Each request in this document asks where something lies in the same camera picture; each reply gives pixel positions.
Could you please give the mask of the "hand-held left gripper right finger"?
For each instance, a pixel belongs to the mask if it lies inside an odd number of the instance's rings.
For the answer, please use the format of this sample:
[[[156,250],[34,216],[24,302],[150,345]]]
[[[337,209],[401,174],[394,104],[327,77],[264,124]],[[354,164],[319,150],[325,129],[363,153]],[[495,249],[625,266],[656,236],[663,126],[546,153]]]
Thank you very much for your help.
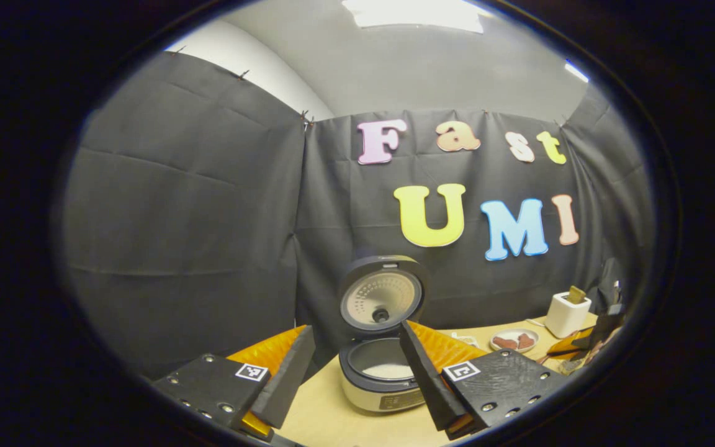
[[[409,320],[399,338],[435,429],[449,440],[494,435],[545,407],[569,382],[513,349],[488,353]]]

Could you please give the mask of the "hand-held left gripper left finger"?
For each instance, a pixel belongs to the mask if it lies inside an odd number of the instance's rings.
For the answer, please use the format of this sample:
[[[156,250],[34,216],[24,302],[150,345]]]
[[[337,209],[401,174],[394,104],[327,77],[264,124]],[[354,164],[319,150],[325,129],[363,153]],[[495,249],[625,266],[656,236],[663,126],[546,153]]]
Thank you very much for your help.
[[[270,441],[287,418],[314,351],[314,329],[301,325],[227,356],[202,354],[151,386],[205,422]]]

